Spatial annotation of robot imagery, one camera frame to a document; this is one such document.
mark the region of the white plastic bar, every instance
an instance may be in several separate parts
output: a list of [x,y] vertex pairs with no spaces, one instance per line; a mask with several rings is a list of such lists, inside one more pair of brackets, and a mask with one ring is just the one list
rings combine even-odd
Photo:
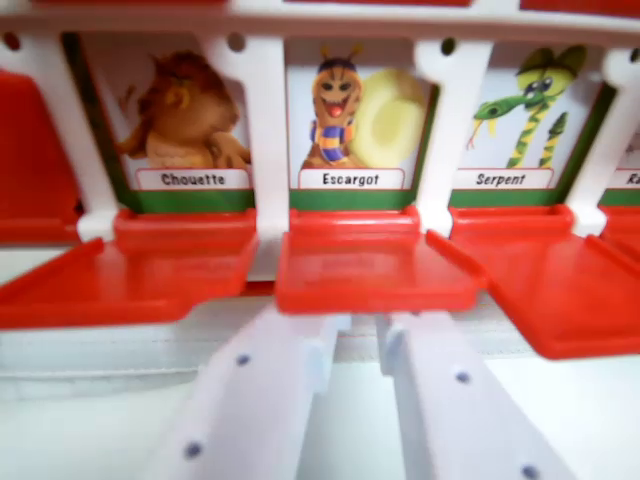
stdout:
[[607,218],[598,202],[640,124],[640,62],[631,61],[631,49],[609,50],[602,73],[617,93],[566,199],[574,214],[573,233],[581,237],[604,230]]
[[354,35],[370,31],[376,36],[416,37],[425,27],[434,35],[474,38],[529,39],[554,42],[589,42],[631,45],[640,33],[634,18],[574,13],[513,10],[499,0],[476,0],[471,8],[424,5],[362,5],[319,2],[229,0],[224,5],[65,5],[35,4],[28,0],[0,2],[0,27],[51,25],[74,30],[185,31],[223,19],[224,26],[245,30],[234,22],[241,17],[256,32],[281,35]]
[[196,380],[146,480],[293,480],[311,402],[348,316],[262,310]]
[[407,480],[574,476],[447,312],[378,318],[393,375]]
[[40,89],[82,196],[86,213],[78,222],[80,238],[110,240],[118,204],[64,57],[60,34],[48,30],[16,33],[20,50],[0,48],[0,65],[30,76]]
[[224,36],[201,34],[199,40],[209,63],[244,88],[260,239],[250,280],[273,280],[282,234],[289,230],[284,41],[247,36],[245,48],[235,52]]
[[478,108],[492,48],[491,42],[460,41],[446,56],[441,51],[441,40],[424,40],[415,45],[416,69],[440,87],[415,202],[422,231],[433,229],[448,237],[453,228],[449,213],[453,180]]

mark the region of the green snake cartoon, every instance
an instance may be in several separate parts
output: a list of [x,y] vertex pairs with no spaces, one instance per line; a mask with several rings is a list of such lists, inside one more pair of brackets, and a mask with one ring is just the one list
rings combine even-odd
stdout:
[[[586,58],[587,50],[582,45],[569,47],[557,57],[550,48],[540,48],[531,53],[516,74],[518,88],[522,93],[480,105],[473,117],[473,134],[467,148],[474,147],[473,140],[484,121],[488,122],[489,132],[493,136],[496,119],[523,105],[530,115],[507,163],[507,168],[522,167],[525,154],[540,122],[549,113],[556,100],[578,77]],[[549,137],[540,157],[540,168],[551,168],[553,152],[560,136],[564,133],[567,117],[567,112],[560,114],[549,130]]]

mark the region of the white plastic post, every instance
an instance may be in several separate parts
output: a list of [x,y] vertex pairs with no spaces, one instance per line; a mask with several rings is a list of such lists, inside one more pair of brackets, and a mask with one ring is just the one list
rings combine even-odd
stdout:
[[574,478],[447,312],[378,318],[407,480]]
[[453,228],[448,209],[453,180],[492,48],[492,42],[461,40],[446,56],[440,41],[424,40],[415,45],[418,73],[440,87],[415,203],[423,231],[433,229],[448,237]]
[[581,237],[604,230],[607,217],[598,202],[640,124],[640,62],[631,61],[630,49],[613,48],[602,73],[618,91],[566,199],[574,214],[573,233]]
[[209,63],[244,87],[260,239],[250,279],[273,280],[282,234],[289,230],[283,39],[247,36],[239,52],[232,51],[224,37],[201,34],[199,40]]
[[20,50],[0,49],[0,64],[29,75],[40,89],[82,196],[86,213],[77,226],[80,238],[110,240],[118,204],[64,57],[60,32],[25,30],[17,35]]
[[142,478],[293,480],[313,396],[349,323],[266,307],[201,371]]

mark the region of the white label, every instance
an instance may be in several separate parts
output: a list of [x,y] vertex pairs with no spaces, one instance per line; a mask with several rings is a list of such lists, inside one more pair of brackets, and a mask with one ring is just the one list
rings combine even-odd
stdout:
[[618,169],[611,179],[610,188],[640,188],[640,170]]
[[306,168],[300,171],[300,188],[328,190],[402,190],[404,171],[399,168]]
[[139,169],[140,190],[239,190],[250,188],[249,174],[229,169]]
[[548,188],[551,168],[461,168],[453,188],[460,190],[527,190]]

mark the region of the red plastic tray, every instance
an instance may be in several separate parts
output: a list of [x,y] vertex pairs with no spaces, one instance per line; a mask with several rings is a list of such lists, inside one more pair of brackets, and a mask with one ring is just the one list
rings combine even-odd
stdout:
[[293,211],[276,300],[287,313],[464,310],[483,283],[426,244],[413,208]]
[[0,288],[0,328],[178,320],[243,291],[257,247],[255,211],[123,212],[116,240],[93,240]]
[[640,207],[601,209],[607,214],[607,226],[602,232],[602,239],[640,262]]
[[640,265],[600,238],[573,235],[566,207],[452,213],[451,240],[541,355],[640,352]]
[[40,91],[0,71],[0,245],[78,242],[80,195]]
[[34,3],[72,4],[72,5],[216,5],[227,0],[32,0]]
[[285,0],[305,3],[369,3],[375,5],[425,5],[430,7],[468,7],[472,0]]
[[522,10],[640,17],[638,0],[521,0]]

